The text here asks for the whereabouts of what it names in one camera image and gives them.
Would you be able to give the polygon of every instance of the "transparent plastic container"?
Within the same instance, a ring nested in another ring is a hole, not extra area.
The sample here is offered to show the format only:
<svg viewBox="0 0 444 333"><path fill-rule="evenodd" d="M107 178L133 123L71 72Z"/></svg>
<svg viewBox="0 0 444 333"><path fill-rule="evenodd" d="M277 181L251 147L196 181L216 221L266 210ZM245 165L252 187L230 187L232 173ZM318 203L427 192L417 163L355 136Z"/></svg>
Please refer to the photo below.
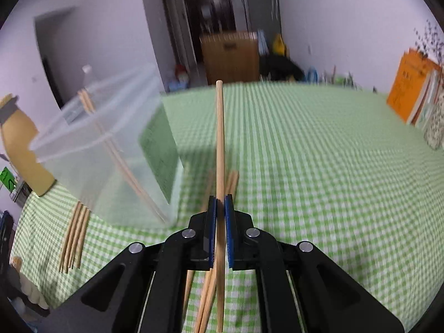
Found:
<svg viewBox="0 0 444 333"><path fill-rule="evenodd" d="M77 96L30 145L38 162L112 225L176 222L183 166L159 86L148 67L94 82L86 87L94 113Z"/></svg>

